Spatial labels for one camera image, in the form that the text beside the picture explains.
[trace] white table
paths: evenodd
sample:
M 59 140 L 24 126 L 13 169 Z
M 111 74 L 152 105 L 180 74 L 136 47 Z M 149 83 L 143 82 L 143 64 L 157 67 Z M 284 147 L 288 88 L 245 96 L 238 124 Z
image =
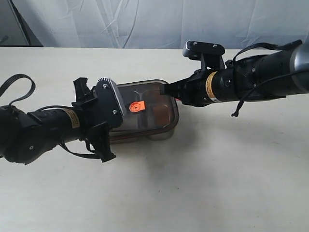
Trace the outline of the white table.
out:
M 199 67 L 180 50 L 0 48 L 1 84 L 16 73 L 37 84 L 16 104 L 27 112 L 70 106 L 81 76 L 90 87 L 100 77 L 173 82 Z M 15 83 L 0 105 L 29 86 Z M 230 116 L 237 102 L 179 105 L 171 139 L 113 145 L 117 158 L 104 164 L 59 147 L 27 166 L 2 159 L 0 231 L 308 231 L 308 102 L 303 95 L 245 103 L 238 118 Z

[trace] white fabric curtain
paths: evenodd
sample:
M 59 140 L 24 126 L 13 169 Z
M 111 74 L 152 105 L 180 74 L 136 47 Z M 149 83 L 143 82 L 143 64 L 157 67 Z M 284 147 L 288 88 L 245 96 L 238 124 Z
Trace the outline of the white fabric curtain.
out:
M 47 47 L 244 48 L 308 40 L 308 0 L 13 0 Z

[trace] yellow label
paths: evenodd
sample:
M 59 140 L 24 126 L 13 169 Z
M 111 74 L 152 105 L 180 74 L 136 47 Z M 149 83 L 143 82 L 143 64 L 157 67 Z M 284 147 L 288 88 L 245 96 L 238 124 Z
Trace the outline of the yellow label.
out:
M 63 108 L 61 110 L 66 112 L 67 115 L 70 117 L 73 129 L 80 127 L 80 122 L 79 122 L 78 116 L 73 110 L 63 109 Z
M 216 98 L 215 95 L 214 95 L 214 93 L 213 93 L 213 91 L 212 91 L 212 86 L 211 86 L 211 84 L 212 84 L 212 79 L 213 79 L 213 77 L 215 76 L 216 73 L 217 73 L 217 72 L 212 72 L 212 73 L 208 76 L 208 78 L 207 78 L 207 80 L 206 80 L 206 92 L 207 92 L 208 97 L 209 97 L 211 100 L 213 100 L 213 99 Z

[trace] plastic food container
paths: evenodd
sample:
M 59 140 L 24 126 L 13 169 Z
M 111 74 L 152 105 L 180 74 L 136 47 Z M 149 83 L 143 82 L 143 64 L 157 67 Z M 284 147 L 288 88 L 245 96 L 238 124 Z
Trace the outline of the plastic food container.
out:
M 150 80 L 117 85 L 126 106 L 123 124 L 111 130 L 110 141 L 133 142 L 144 136 L 150 140 L 165 140 L 174 133 L 179 120 L 173 97 L 160 95 L 162 80 Z

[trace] transparent container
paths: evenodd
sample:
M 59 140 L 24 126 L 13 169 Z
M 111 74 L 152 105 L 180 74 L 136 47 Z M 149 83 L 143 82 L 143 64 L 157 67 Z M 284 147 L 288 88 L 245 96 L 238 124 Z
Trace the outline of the transparent container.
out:
M 123 124 L 110 132 L 112 144 L 133 142 L 142 136 L 165 140 L 174 134 L 179 111 L 173 97 L 160 95 L 160 86 L 166 83 L 150 80 L 117 85 L 127 112 Z

